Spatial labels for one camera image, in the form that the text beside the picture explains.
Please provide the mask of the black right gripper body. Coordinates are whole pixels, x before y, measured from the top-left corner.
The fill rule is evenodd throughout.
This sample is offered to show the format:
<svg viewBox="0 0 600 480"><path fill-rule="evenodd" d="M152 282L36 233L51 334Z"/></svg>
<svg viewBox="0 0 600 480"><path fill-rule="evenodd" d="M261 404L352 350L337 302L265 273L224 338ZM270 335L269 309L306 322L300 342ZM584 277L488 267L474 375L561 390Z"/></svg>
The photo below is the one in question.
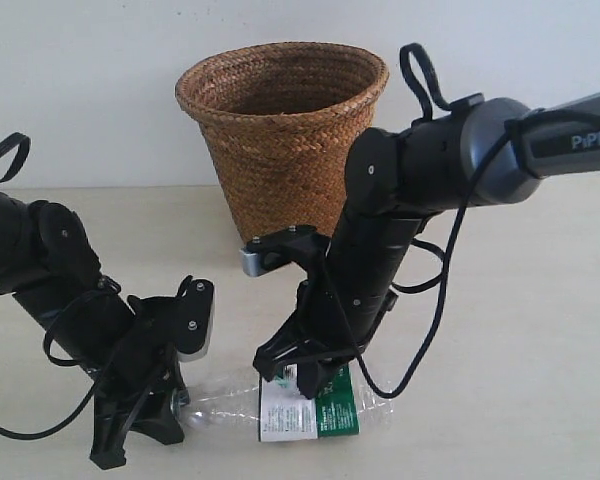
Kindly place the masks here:
<svg viewBox="0 0 600 480"><path fill-rule="evenodd" d="M324 279L304 280L287 320L287 339L302 353L365 350L384 316L384 292L364 293L344 285L332 289Z"/></svg>

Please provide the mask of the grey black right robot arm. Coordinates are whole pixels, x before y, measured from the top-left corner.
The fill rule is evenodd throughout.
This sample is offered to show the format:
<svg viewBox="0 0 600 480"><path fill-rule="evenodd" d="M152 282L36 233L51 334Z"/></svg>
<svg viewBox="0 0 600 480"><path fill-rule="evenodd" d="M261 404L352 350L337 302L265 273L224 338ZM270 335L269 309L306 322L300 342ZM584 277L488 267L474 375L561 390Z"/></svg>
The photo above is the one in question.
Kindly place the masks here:
<svg viewBox="0 0 600 480"><path fill-rule="evenodd" d="M359 360L398 294L395 275L434 217L527 200L545 178L600 171L600 92L553 108L505 97L458 100L405 131L365 130L346 161L346 199L332 234L288 227L249 242L253 276L294 263L296 305L253 359L264 380L297 369L315 397Z"/></svg>

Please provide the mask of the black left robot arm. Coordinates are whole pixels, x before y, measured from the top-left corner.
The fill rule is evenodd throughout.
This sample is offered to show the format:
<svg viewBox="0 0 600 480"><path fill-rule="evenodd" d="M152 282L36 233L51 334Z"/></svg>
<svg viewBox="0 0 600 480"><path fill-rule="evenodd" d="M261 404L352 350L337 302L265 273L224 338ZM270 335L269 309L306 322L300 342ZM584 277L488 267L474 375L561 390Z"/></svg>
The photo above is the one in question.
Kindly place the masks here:
<svg viewBox="0 0 600 480"><path fill-rule="evenodd" d="M94 405L90 458L126 462L131 432L162 445L183 441L173 401L183 390L169 321L184 296L122 299L101 271L78 215L56 202L24 203L0 192L0 296L11 296L43 329L47 359L78 367L92 385L65 419L39 432L0 426L0 436L35 441L66 428Z"/></svg>

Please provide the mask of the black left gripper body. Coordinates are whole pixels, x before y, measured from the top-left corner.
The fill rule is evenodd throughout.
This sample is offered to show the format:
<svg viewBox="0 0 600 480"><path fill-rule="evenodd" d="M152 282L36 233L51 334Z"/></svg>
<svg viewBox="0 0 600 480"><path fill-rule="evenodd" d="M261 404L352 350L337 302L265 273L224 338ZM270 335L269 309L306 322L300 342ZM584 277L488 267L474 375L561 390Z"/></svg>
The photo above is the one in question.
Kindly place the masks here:
<svg viewBox="0 0 600 480"><path fill-rule="evenodd" d="M95 397L133 397L144 389L156 367L168 364L180 303L179 296L86 297L82 368L95 371Z"/></svg>

